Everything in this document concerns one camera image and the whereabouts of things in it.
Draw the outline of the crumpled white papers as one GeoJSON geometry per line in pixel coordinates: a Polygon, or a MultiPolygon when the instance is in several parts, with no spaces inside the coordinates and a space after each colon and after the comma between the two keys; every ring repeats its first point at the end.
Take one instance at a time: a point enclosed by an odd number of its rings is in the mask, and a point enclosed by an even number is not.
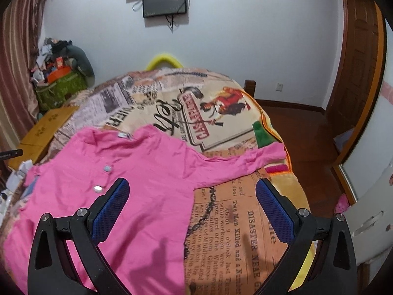
{"type": "Polygon", "coordinates": [[[15,195],[18,186],[23,182],[29,169],[33,166],[32,160],[23,161],[16,171],[12,171],[6,182],[6,189],[1,191],[1,221],[6,215],[11,198],[15,195]]]}

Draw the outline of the wooden lap desk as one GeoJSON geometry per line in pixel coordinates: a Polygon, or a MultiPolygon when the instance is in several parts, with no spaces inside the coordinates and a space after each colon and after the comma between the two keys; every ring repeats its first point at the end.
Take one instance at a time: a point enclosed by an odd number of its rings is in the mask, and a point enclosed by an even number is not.
{"type": "Polygon", "coordinates": [[[23,150],[23,155],[10,159],[6,165],[12,170],[17,170],[24,161],[32,160],[33,164],[39,162],[47,154],[54,134],[78,108],[78,106],[62,107],[47,111],[21,140],[18,148],[23,150]]]}

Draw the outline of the white cabinet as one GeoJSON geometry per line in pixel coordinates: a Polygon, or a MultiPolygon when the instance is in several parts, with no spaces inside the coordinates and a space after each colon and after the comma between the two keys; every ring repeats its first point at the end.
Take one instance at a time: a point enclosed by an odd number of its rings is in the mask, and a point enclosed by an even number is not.
{"type": "Polygon", "coordinates": [[[373,114],[342,170],[355,196],[344,216],[361,264],[392,246],[392,83],[383,82],[373,114]]]}

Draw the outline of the wall power socket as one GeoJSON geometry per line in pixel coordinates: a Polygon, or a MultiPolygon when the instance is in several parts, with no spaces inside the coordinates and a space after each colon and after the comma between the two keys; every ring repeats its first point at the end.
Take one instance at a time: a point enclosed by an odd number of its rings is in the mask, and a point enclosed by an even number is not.
{"type": "Polygon", "coordinates": [[[282,84],[282,83],[278,83],[278,84],[276,85],[276,91],[282,92],[282,90],[283,90],[283,84],[282,84]]]}

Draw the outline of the striped brown curtain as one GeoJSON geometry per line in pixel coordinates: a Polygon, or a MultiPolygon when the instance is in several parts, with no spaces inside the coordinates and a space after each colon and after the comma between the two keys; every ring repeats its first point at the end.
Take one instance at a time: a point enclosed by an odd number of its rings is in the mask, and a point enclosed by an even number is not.
{"type": "Polygon", "coordinates": [[[16,148],[37,121],[30,82],[39,53],[45,0],[12,0],[1,15],[1,150],[16,148]]]}

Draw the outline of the wooden bed post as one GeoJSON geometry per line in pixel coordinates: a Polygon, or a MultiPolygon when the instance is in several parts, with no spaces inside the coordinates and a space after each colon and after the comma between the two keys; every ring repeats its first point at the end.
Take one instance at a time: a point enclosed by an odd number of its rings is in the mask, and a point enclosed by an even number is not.
{"type": "Polygon", "coordinates": [[[245,80],[244,81],[244,91],[252,98],[254,98],[256,91],[256,81],[254,80],[245,80]]]}

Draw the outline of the wooden door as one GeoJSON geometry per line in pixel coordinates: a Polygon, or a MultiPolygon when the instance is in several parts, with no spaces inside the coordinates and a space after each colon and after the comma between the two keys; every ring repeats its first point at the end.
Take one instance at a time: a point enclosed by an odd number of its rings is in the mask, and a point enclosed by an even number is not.
{"type": "Polygon", "coordinates": [[[334,136],[351,131],[335,164],[343,164],[360,140],[382,84],[386,24],[374,0],[343,0],[342,52],[326,118],[334,136]]]}

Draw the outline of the green storage bag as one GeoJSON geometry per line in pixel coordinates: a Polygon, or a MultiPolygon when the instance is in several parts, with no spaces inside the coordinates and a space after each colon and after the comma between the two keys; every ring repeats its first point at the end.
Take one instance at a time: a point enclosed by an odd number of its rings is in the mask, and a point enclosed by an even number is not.
{"type": "Polygon", "coordinates": [[[75,93],[87,89],[85,78],[76,71],[57,79],[46,86],[37,86],[35,93],[39,109],[48,111],[61,107],[75,93]]]}

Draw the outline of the newspaper print blanket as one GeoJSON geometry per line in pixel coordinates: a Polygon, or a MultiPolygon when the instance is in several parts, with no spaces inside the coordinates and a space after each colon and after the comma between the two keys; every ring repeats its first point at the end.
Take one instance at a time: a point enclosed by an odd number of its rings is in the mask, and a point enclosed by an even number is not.
{"type": "Polygon", "coordinates": [[[40,217],[89,207],[118,179],[130,187],[106,241],[133,294],[252,294],[281,259],[255,197],[271,179],[307,207],[269,116],[230,77],[206,69],[130,72],[77,95],[71,118],[27,173],[1,259],[21,291],[40,217]]]}

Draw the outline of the wall mounted black monitor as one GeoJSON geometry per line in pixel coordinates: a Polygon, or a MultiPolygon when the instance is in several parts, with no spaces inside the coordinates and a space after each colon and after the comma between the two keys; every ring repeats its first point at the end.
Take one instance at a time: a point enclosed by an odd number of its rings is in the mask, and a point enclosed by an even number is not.
{"type": "Polygon", "coordinates": [[[188,0],[142,0],[144,18],[186,14],[188,0]]]}

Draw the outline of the pink knit cardigan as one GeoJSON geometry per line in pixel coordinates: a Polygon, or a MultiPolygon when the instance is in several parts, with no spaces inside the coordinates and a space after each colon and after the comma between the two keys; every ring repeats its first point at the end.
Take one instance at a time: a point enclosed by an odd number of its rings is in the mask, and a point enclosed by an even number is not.
{"type": "Polygon", "coordinates": [[[250,175],[285,156],[283,145],[275,142],[210,159],[151,125],[129,138],[85,128],[54,159],[29,170],[26,182],[34,189],[4,242],[6,267],[26,291],[41,215],[70,216],[124,178],[130,195],[100,251],[133,294],[184,294],[184,240],[195,189],[250,175]]]}

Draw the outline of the orange box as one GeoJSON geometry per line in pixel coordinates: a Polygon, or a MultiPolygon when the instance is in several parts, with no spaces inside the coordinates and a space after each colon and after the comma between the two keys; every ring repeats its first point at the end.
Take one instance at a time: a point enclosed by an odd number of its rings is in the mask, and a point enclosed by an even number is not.
{"type": "Polygon", "coordinates": [[[72,71],[72,68],[69,66],[62,67],[60,69],[57,69],[55,71],[52,71],[50,74],[47,76],[47,82],[48,84],[51,84],[55,82],[56,80],[64,77],[65,75],[68,75],[72,71]]]}

